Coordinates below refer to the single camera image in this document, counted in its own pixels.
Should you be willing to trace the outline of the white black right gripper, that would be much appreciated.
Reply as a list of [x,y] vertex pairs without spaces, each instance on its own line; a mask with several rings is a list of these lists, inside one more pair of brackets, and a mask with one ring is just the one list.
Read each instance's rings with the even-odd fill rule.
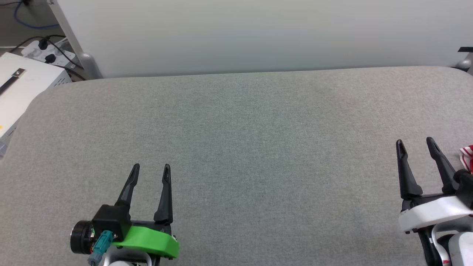
[[[398,218],[402,231],[418,230],[442,222],[472,215],[472,174],[467,170],[455,171],[432,137],[426,138],[431,158],[436,162],[442,180],[442,192],[454,194],[420,204],[405,211]],[[400,197],[411,200],[423,194],[408,163],[408,153],[401,139],[396,141]]]

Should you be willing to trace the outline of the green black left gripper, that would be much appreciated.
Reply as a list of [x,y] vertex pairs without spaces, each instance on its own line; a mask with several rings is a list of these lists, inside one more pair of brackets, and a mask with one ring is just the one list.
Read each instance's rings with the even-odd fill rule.
[[171,168],[165,164],[159,206],[153,221],[132,221],[129,216],[132,194],[140,173],[140,164],[132,170],[115,202],[103,204],[91,221],[79,221],[70,235],[73,253],[91,255],[105,254],[110,247],[127,248],[175,259],[179,243],[172,235],[173,222]]

